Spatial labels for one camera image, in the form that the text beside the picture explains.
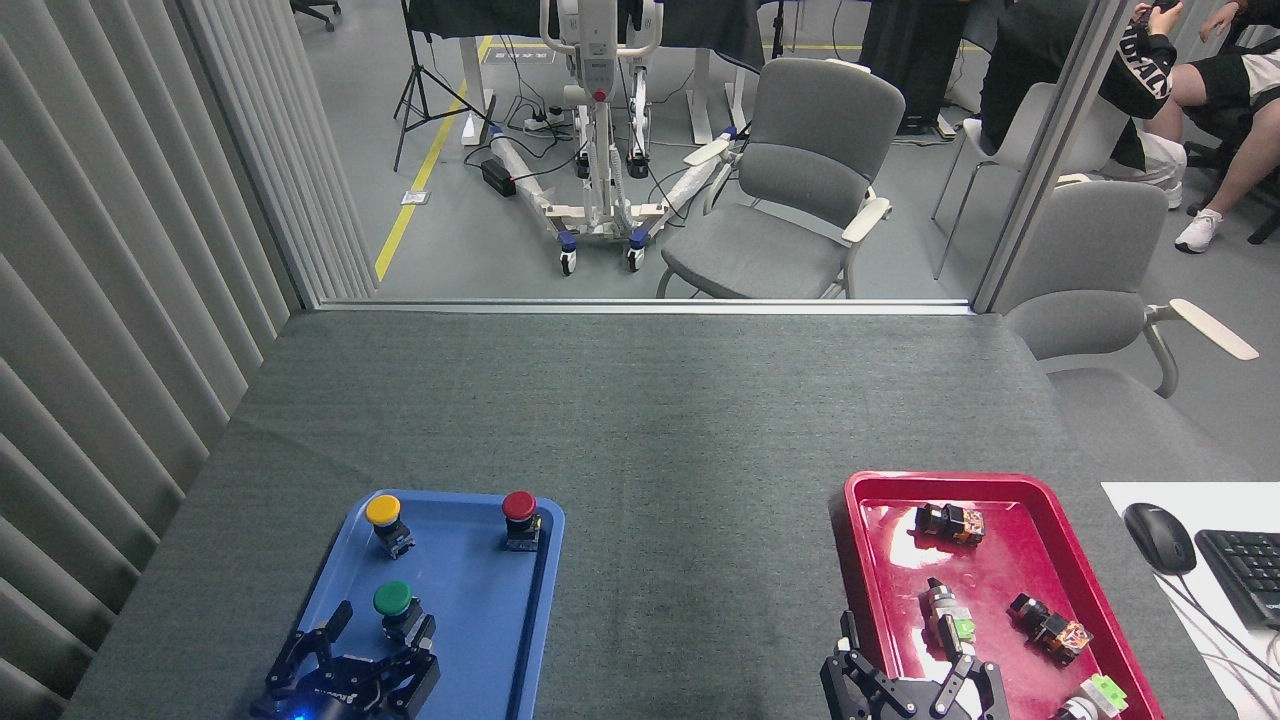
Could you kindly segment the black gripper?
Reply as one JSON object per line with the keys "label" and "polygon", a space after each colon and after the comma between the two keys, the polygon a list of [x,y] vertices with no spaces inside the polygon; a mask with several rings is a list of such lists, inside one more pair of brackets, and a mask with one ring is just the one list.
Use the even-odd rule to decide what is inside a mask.
{"label": "black gripper", "polygon": [[852,611],[840,616],[842,635],[820,667],[832,719],[969,719],[957,694],[972,682],[980,700],[978,719],[1010,719],[1000,666],[957,657],[940,684],[890,679],[861,653]]}
{"label": "black gripper", "polygon": [[[389,659],[333,659],[332,643],[352,615],[344,600],[325,623],[285,638],[266,678],[266,696],[284,698],[284,719],[402,719],[421,711],[440,678],[433,653],[435,618],[384,616],[384,633],[403,646]],[[308,656],[317,667],[300,676]]]}

